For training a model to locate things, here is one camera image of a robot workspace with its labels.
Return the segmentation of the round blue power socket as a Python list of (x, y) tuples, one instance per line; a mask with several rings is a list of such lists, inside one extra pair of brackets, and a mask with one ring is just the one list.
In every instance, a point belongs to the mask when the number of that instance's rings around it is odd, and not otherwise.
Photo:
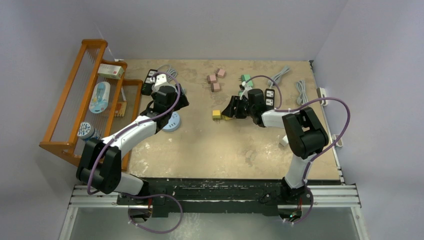
[(167, 125), (165, 125), (162, 128), (162, 131), (164, 132), (174, 132), (176, 131), (181, 125), (181, 117), (180, 115), (175, 111), (172, 113)]

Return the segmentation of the yellow usb charger plug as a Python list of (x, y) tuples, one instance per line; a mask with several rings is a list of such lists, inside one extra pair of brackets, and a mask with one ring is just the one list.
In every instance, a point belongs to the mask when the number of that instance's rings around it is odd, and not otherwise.
[(212, 111), (212, 120), (218, 121), (222, 119), (222, 114), (220, 110), (213, 110)]

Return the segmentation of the white power strip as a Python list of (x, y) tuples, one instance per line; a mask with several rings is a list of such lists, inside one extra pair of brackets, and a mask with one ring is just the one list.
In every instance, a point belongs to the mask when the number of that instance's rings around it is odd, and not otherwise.
[(285, 135), (279, 140), (279, 144), (282, 146), (287, 146), (289, 144), (288, 137)]

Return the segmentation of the green usb charger plug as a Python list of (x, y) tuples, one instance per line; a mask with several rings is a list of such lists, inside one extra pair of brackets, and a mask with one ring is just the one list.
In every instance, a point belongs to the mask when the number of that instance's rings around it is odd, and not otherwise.
[(240, 76), (240, 80), (241, 80), (242, 82), (246, 82), (246, 81), (248, 81), (249, 79), (251, 79), (251, 76), (250, 76), (249, 74), (242, 74), (242, 75)]

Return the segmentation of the yellow charger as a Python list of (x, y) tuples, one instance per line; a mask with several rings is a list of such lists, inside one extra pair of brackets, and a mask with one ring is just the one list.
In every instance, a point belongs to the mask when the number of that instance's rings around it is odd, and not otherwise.
[(232, 117), (225, 116), (225, 115), (222, 115), (222, 119), (225, 120), (225, 121), (229, 121), (229, 120), (232, 120), (233, 118)]

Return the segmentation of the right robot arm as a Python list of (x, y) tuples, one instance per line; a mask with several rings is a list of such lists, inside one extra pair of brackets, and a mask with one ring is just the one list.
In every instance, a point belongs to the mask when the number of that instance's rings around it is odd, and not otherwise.
[(281, 128), (286, 132), (292, 152), (289, 170), (281, 180), (280, 196), (294, 203), (306, 191), (307, 176), (313, 158), (322, 153), (329, 137), (311, 107), (294, 112), (279, 112), (274, 107), (275, 91), (267, 88), (244, 90), (242, 96), (232, 96), (222, 115), (228, 118), (252, 118), (262, 128)]

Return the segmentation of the pink charger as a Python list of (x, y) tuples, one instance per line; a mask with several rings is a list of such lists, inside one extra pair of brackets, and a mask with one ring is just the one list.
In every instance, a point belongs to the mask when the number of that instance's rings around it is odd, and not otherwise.
[(207, 82), (209, 83), (209, 84), (213, 84), (213, 83), (216, 83), (218, 80), (217, 80), (217, 77), (216, 77), (216, 75), (215, 74), (210, 74), (210, 75), (208, 75), (207, 77), (206, 77), (206, 80), (207, 80)]
[(221, 91), (221, 86), (218, 82), (211, 83), (210, 88), (213, 93)]

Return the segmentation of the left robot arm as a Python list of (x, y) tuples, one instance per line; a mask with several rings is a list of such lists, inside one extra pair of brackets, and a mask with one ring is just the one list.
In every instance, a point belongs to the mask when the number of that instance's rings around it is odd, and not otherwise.
[(138, 205), (149, 199), (147, 182), (122, 172), (123, 157), (143, 140), (157, 134), (170, 121), (173, 112), (187, 107), (188, 99), (180, 84), (166, 84), (152, 94), (146, 109), (128, 126), (102, 139), (91, 138), (83, 148), (76, 178), (95, 192), (128, 194)]

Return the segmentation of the pink usb charger plug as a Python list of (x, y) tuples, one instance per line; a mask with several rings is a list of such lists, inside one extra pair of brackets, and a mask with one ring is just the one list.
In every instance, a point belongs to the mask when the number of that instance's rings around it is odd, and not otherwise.
[(226, 76), (226, 70), (223, 68), (218, 68), (215, 72), (217, 78), (224, 78)]

